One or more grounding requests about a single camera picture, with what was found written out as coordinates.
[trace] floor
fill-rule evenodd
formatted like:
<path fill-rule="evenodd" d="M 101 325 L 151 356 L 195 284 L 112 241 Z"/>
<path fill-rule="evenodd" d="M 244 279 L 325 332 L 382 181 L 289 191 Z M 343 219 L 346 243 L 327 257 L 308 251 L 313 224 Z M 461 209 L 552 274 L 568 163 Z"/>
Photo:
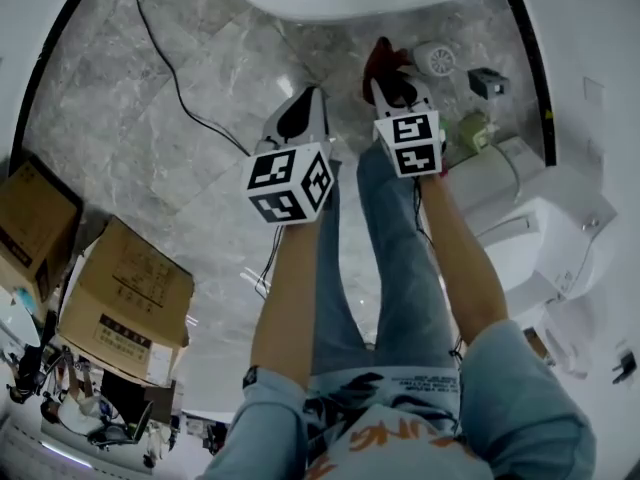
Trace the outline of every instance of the floor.
<path fill-rule="evenodd" d="M 326 91 L 335 155 L 344 162 L 341 270 L 367 337 L 375 335 L 380 283 L 355 164 L 371 137 L 373 110 L 360 98 L 359 81 L 375 40 L 386 35 L 408 48 L 434 39 L 449 44 L 460 70 L 431 88 L 452 136 L 455 123 L 480 108 L 501 126 L 500 137 L 518 133 L 541 153 L 533 79 L 506 0 L 464 0 L 333 26 L 285 23 L 244 0 L 143 6 L 178 69 L 187 105 L 250 150 L 292 91 L 308 83 Z M 481 66 L 509 77 L 512 97 L 488 107 L 473 95 L 464 70 Z M 197 325 L 190 327 L 186 361 L 248 354 L 262 302 L 254 273 L 264 268 L 273 232 L 240 196 L 240 154 L 181 111 L 134 0 L 82 1 L 47 66 L 25 146 L 86 201 L 81 246 L 115 214 L 194 274 L 190 315 Z M 447 154 L 456 163 L 469 152 L 454 140 Z M 211 375 L 237 383 L 243 373 L 221 367 Z"/>

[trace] light blue jeans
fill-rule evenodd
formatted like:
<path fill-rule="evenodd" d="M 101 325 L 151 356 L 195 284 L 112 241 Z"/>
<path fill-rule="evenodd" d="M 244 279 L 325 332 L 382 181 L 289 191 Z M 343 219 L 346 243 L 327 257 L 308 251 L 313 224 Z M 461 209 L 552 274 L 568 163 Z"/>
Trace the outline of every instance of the light blue jeans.
<path fill-rule="evenodd" d="M 313 374 L 373 366 L 455 367 L 438 274 L 416 229 L 413 180 L 396 177 L 376 141 L 360 157 L 358 188 L 382 281 L 377 342 L 375 350 L 366 349 L 344 293 L 336 183 L 318 244 Z"/>

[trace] black and white square pattern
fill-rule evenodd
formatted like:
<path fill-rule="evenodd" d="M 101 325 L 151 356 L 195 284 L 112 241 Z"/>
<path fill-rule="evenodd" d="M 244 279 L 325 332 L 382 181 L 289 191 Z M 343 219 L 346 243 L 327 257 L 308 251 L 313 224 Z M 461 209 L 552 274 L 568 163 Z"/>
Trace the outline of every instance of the black and white square pattern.
<path fill-rule="evenodd" d="M 302 179 L 302 189 L 309 198 L 314 211 L 317 212 L 318 208 L 320 208 L 320 203 L 327 190 L 329 190 L 330 184 L 331 176 L 329 175 L 328 167 L 324 163 L 322 155 L 318 153 L 313 162 L 311 162 L 311 167 L 309 167 L 307 174 Z"/>
<path fill-rule="evenodd" d="M 433 172 L 436 168 L 435 144 L 396 149 L 398 166 L 402 174 Z"/>
<path fill-rule="evenodd" d="M 304 210 L 291 190 L 250 196 L 249 200 L 267 222 L 291 222 L 306 218 Z"/>
<path fill-rule="evenodd" d="M 396 144 L 431 138 L 433 133 L 425 114 L 405 116 L 393 121 L 393 140 Z"/>
<path fill-rule="evenodd" d="M 288 183 L 291 180 L 295 156 L 296 152 L 290 149 L 258 157 L 253 166 L 247 189 L 251 190 Z"/>

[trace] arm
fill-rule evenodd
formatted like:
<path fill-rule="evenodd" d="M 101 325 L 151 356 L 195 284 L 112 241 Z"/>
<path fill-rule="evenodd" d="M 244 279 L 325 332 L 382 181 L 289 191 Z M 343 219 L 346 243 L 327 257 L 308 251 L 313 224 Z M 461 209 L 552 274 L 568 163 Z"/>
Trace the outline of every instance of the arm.
<path fill-rule="evenodd" d="M 491 261 L 473 236 L 441 178 L 421 180 L 438 265 L 462 339 L 470 345 L 484 329 L 507 320 L 507 303 Z"/>
<path fill-rule="evenodd" d="M 442 180 L 421 185 L 451 309 L 470 344 L 461 370 L 469 444 L 496 478 L 590 478 L 595 440 L 587 418 L 508 321 L 495 270 Z"/>
<path fill-rule="evenodd" d="M 91 382 L 91 375 L 89 375 L 89 370 L 87 368 L 83 368 L 82 375 L 84 380 L 84 396 L 86 396 L 87 398 L 91 398 L 93 396 L 93 384 Z"/>
<path fill-rule="evenodd" d="M 73 359 L 71 364 L 67 361 L 67 370 L 69 370 L 69 395 L 72 396 L 74 400 L 78 400 L 80 396 L 80 383 L 76 376 L 76 369 L 73 367 Z"/>
<path fill-rule="evenodd" d="M 322 214 L 312 224 L 285 228 L 251 350 L 252 366 L 279 373 L 304 390 L 311 375 L 321 219 Z"/>
<path fill-rule="evenodd" d="M 320 219 L 322 215 L 313 224 L 284 230 L 253 339 L 255 375 L 247 376 L 245 402 L 203 479 L 285 480 L 304 475 L 307 431 L 302 408 L 311 375 Z"/>

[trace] fiducial marker cube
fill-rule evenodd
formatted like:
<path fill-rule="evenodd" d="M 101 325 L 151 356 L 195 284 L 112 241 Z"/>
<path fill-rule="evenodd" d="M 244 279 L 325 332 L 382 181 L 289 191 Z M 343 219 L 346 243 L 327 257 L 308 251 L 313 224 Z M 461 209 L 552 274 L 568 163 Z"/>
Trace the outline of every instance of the fiducial marker cube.
<path fill-rule="evenodd" d="M 269 224 L 314 222 L 334 183 L 321 143 L 279 149 L 245 160 L 242 189 Z"/>
<path fill-rule="evenodd" d="M 375 122 L 396 174 L 400 178 L 442 171 L 442 143 L 437 110 L 388 117 Z"/>

